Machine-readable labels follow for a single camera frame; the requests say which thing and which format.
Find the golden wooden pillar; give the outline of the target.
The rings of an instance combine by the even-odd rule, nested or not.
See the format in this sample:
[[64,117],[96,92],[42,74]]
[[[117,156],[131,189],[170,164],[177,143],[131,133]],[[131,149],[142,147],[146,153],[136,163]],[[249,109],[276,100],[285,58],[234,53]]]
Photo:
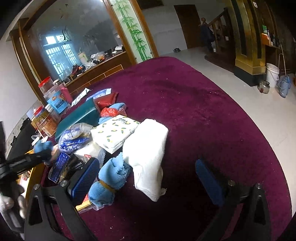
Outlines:
[[251,75],[266,73],[262,19],[257,1],[226,1],[235,41],[235,66]]

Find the teal rectangular box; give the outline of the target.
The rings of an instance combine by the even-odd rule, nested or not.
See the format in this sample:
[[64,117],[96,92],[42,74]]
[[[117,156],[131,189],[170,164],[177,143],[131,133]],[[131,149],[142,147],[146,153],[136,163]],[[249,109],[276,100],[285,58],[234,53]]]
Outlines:
[[99,123],[100,112],[96,108],[96,104],[93,99],[89,99],[81,104],[79,107],[71,110],[70,113],[62,119],[58,124],[55,133],[55,142],[58,142],[62,133],[70,126],[77,123],[86,123],[96,127]]

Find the white leaf-print tissue pack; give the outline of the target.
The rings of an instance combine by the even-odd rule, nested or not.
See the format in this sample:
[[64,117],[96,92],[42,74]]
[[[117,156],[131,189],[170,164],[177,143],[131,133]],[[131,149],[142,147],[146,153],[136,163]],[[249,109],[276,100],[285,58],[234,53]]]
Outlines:
[[123,115],[117,115],[91,130],[93,141],[108,153],[113,154],[140,124]]

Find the blue patterned plastic bag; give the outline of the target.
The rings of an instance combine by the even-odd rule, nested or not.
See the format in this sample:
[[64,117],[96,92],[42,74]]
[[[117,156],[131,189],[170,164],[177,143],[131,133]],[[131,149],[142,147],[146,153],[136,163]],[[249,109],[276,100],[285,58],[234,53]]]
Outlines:
[[87,145],[91,140],[92,125],[76,123],[65,130],[59,138],[58,148],[60,152],[73,154]]

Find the blue cloth with red bag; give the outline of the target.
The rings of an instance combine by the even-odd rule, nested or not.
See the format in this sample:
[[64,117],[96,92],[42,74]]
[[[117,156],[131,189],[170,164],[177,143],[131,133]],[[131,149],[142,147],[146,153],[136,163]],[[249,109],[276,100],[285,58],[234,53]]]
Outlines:
[[126,116],[125,110],[126,110],[125,103],[115,103],[110,107],[106,107],[102,109],[98,124],[100,125],[106,122],[107,120],[110,120],[111,118],[116,117],[118,115]]

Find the rolled light blue towel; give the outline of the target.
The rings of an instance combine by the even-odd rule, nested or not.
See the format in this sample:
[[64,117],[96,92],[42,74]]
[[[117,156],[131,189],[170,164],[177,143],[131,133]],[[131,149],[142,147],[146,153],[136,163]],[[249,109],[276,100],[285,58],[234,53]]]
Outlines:
[[131,166],[124,161],[122,152],[102,166],[98,180],[91,185],[88,192],[88,199],[95,210],[112,205],[116,191],[125,185],[130,172]]

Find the clear jar blue label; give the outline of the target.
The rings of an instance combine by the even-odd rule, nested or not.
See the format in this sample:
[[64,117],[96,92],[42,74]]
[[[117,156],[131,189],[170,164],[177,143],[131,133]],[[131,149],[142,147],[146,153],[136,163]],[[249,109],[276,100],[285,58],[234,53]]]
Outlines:
[[57,85],[51,87],[44,94],[44,98],[58,114],[64,114],[70,108],[70,104],[67,102],[64,94]]

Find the blue water jug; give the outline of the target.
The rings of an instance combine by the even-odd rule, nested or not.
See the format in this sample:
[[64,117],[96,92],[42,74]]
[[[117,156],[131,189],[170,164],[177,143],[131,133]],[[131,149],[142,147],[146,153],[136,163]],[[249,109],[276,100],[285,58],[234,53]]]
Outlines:
[[283,75],[280,77],[279,81],[277,82],[278,90],[279,90],[279,95],[282,98],[286,98],[288,91],[291,87],[291,80],[288,75]]

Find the maroon velvet tablecloth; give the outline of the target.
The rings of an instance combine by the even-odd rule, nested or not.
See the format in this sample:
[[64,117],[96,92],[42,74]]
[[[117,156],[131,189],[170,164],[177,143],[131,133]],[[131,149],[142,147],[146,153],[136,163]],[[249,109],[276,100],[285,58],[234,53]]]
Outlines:
[[218,209],[195,171],[203,159],[247,186],[262,183],[276,240],[292,218],[281,165],[247,113],[214,82],[173,57],[159,57],[119,71],[90,86],[111,88],[138,121],[156,120],[168,130],[163,187],[157,202],[136,190],[133,178],[111,206],[83,213],[98,240],[197,240]]

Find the white plastic bucket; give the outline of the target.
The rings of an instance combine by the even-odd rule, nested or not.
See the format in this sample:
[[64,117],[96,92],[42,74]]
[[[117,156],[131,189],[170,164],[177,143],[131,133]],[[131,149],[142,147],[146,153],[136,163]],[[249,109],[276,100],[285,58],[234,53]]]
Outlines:
[[275,88],[279,80],[280,69],[271,64],[266,63],[266,81],[269,82],[270,87]]

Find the dark red foil packet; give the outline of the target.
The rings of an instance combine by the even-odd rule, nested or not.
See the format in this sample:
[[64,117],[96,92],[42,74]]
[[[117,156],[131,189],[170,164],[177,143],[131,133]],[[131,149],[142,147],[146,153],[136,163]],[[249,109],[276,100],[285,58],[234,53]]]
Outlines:
[[101,111],[102,109],[115,104],[117,95],[118,95],[117,92],[113,92],[111,94],[101,96],[101,97],[94,99],[94,104],[95,104],[97,110]]

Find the clear snack packet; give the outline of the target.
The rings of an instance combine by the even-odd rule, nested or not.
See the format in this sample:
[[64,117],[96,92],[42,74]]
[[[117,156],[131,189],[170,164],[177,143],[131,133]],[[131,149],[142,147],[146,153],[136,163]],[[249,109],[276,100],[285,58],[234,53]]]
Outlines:
[[83,148],[77,150],[74,155],[85,164],[91,159],[96,158],[99,161],[99,168],[102,168],[106,151],[96,142],[91,141]]

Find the white towel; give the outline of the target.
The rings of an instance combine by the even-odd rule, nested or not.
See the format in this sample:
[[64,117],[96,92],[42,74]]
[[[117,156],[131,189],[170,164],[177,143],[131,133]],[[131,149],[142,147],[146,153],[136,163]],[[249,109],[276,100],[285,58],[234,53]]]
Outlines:
[[153,202],[166,192],[162,188],[161,163],[168,132],[166,126],[147,118],[123,144],[123,160],[132,167],[135,188]]

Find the bamboo painted glass panel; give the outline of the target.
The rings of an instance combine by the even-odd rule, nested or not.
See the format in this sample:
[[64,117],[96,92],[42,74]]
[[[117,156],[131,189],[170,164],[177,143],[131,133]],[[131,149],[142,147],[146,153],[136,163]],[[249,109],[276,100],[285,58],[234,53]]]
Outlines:
[[125,34],[136,63],[152,59],[151,48],[131,2],[112,0],[110,4]]

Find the pink bottle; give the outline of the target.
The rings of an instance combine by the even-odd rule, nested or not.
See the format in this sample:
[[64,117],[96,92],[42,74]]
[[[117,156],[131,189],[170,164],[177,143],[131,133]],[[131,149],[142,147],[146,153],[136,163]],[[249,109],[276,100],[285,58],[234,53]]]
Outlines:
[[62,83],[59,85],[59,88],[63,94],[63,96],[65,97],[66,101],[71,104],[73,102],[73,98],[69,92],[69,90],[67,89],[67,87]]

